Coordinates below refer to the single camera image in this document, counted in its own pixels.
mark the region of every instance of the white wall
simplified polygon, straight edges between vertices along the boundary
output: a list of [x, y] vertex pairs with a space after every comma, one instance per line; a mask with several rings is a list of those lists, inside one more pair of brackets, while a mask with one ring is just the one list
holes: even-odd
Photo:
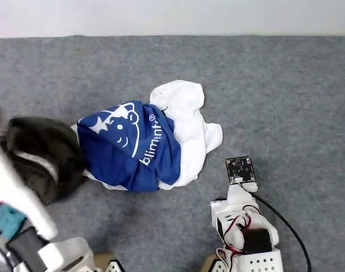
[[345, 35], [345, 0], [0, 0], [0, 37]]

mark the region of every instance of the dark green cloth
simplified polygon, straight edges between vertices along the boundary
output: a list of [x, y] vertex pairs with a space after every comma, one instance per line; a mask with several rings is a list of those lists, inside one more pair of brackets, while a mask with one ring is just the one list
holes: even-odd
[[[83, 181], [82, 151], [75, 133], [63, 122], [42, 117], [12, 118], [1, 146], [25, 184], [45, 205], [68, 196]], [[18, 152], [50, 162], [57, 179], [41, 164], [17, 156]]]

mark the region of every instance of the circuit board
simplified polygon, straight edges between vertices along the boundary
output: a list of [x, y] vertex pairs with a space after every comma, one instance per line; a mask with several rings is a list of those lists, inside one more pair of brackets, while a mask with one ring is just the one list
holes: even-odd
[[253, 162], [250, 156], [225, 159], [229, 183], [255, 182]]

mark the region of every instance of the gray carpet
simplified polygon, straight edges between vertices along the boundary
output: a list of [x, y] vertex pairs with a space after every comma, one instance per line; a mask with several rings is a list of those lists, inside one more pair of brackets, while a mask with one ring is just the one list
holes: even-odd
[[[48, 207], [58, 239], [84, 236], [126, 271], [199, 271], [221, 246], [209, 202], [228, 189], [224, 158], [251, 155], [258, 194], [307, 245], [313, 271], [345, 271], [345, 37], [67, 37], [0, 40], [0, 99], [9, 114], [72, 124], [165, 82], [203, 84], [207, 122], [224, 142], [199, 179], [169, 192], [111, 192], [86, 182]], [[305, 271], [280, 234], [286, 272]]]

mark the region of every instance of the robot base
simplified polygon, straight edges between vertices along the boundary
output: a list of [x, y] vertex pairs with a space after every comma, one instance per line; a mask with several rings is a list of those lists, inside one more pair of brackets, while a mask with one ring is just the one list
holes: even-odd
[[276, 248], [272, 252], [240, 255], [234, 261], [236, 271], [228, 271], [220, 259], [211, 255], [205, 260], [201, 272], [283, 272], [280, 250]]

